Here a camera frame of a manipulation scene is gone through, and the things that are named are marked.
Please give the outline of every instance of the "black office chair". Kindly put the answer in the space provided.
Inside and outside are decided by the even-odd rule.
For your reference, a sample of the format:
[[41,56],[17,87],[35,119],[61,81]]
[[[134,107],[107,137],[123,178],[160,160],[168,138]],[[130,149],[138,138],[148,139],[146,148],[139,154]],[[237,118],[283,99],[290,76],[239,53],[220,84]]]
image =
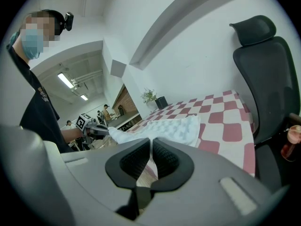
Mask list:
[[291,51],[286,41],[274,37],[276,27],[266,16],[230,24],[242,47],[234,62],[254,97],[259,126],[254,133],[255,176],[271,192],[289,184],[295,163],[282,158],[290,113],[299,115],[300,93]]

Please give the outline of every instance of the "black t-shirt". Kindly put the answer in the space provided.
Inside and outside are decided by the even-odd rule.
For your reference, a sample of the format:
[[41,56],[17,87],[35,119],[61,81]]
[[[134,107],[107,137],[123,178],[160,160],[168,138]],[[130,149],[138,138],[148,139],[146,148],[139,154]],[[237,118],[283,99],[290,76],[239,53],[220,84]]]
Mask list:
[[8,46],[7,49],[21,74],[35,90],[21,119],[20,126],[36,132],[44,141],[54,142],[60,153],[73,152],[64,141],[57,123],[60,117],[38,78],[30,70],[29,65],[16,54],[12,46]]

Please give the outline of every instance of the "chair headrest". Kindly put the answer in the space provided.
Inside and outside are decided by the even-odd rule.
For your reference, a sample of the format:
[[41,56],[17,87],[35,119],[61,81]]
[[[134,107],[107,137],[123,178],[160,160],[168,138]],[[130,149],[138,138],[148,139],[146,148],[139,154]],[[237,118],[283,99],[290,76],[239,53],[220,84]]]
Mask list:
[[254,16],[229,26],[235,29],[242,46],[263,42],[276,34],[274,23],[264,15]]

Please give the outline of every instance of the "white cloth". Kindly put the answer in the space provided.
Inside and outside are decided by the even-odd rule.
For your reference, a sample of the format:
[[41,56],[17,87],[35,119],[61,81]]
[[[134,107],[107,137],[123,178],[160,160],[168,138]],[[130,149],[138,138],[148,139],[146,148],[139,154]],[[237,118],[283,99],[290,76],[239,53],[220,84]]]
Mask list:
[[195,147],[201,119],[197,115],[191,115],[182,119],[166,119],[149,121],[145,127],[136,133],[127,133],[114,127],[109,127],[110,136],[118,143],[125,143],[141,138],[153,139],[160,137],[185,145]]

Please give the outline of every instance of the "cap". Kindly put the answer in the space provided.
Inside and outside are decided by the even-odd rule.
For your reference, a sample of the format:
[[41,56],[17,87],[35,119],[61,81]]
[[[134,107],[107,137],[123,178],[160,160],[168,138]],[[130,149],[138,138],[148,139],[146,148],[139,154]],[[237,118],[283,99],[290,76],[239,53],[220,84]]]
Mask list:
[[65,19],[64,16],[55,10],[44,9],[42,11],[48,12],[55,18],[55,35],[60,35],[62,31],[65,29]]

